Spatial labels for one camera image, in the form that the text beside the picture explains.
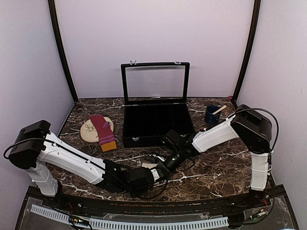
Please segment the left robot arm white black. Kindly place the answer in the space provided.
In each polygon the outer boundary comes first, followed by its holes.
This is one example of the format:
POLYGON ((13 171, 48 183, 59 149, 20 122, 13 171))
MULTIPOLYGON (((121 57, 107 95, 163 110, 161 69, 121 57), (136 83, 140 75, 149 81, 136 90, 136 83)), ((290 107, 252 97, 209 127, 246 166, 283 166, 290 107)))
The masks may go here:
POLYGON ((61 193, 60 182, 52 176, 46 166, 48 163, 111 193, 127 192, 140 199, 145 199, 143 194, 155 183, 168 181, 168 171, 164 167, 131 168, 90 156, 63 142, 49 130, 50 126, 48 121, 41 120, 22 128, 3 156, 25 170, 42 195, 57 209, 65 208, 68 199, 61 193))

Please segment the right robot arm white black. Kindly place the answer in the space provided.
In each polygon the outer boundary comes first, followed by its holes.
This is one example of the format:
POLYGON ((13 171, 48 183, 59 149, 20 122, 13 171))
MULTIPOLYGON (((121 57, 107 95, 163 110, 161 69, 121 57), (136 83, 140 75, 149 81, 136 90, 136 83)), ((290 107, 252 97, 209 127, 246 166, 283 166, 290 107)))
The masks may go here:
POLYGON ((174 152, 149 172, 153 182, 166 180, 186 159, 229 140, 239 138, 251 154, 251 193, 245 196, 245 204, 255 208, 263 201, 268 175, 272 168, 272 153, 275 144, 271 143, 272 123, 261 114, 263 109, 250 108, 245 104, 223 121, 199 131, 195 135, 183 137, 170 130, 162 139, 174 152))

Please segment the beige brown block sock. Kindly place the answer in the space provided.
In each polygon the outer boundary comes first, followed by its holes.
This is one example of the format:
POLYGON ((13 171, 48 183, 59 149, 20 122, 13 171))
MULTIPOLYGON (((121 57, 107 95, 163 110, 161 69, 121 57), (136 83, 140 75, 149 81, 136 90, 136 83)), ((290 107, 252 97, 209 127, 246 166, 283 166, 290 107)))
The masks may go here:
POLYGON ((157 166, 157 163, 147 163, 147 162, 143 162, 142 167, 145 167, 145 168, 148 168, 148 169, 151 169, 151 168, 154 168, 157 166))

